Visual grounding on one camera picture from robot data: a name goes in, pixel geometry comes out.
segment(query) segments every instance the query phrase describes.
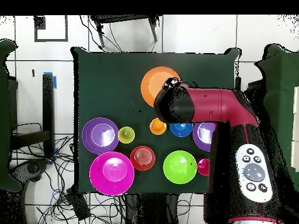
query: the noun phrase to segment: lime green bowl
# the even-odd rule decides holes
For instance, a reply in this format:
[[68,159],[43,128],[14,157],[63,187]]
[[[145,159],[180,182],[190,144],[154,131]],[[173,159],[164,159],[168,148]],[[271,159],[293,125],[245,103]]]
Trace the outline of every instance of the lime green bowl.
[[175,184],[186,184],[196,175],[197,163],[188,152],[177,150],[170,153],[163,164],[163,172]]

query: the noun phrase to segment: control panel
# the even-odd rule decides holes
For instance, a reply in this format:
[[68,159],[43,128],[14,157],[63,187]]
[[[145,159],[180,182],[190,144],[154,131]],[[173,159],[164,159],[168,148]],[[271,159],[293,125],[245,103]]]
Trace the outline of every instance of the control panel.
[[241,193],[254,202],[268,202],[273,196],[263,152],[255,145],[244,144],[236,152]]

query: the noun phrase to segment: red bowl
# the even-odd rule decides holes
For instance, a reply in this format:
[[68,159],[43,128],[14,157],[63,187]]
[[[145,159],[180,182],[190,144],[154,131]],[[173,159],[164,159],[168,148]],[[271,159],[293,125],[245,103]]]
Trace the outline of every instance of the red bowl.
[[133,167],[139,171],[146,171],[155,164],[155,153],[147,146],[136,147],[130,155]]

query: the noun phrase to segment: blue bowl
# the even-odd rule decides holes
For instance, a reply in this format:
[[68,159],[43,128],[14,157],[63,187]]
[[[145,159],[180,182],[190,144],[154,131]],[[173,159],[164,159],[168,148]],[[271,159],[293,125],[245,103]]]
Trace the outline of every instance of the blue bowl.
[[182,124],[170,124],[171,132],[179,137],[183,138],[188,136],[193,130],[192,123],[182,123]]

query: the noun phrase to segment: gray circular button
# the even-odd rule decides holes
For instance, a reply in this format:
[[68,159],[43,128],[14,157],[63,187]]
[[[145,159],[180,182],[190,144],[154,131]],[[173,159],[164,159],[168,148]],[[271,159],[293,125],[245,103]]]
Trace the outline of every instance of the gray circular button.
[[253,182],[261,182],[265,178],[265,171],[255,163],[246,165],[243,174],[248,180]]

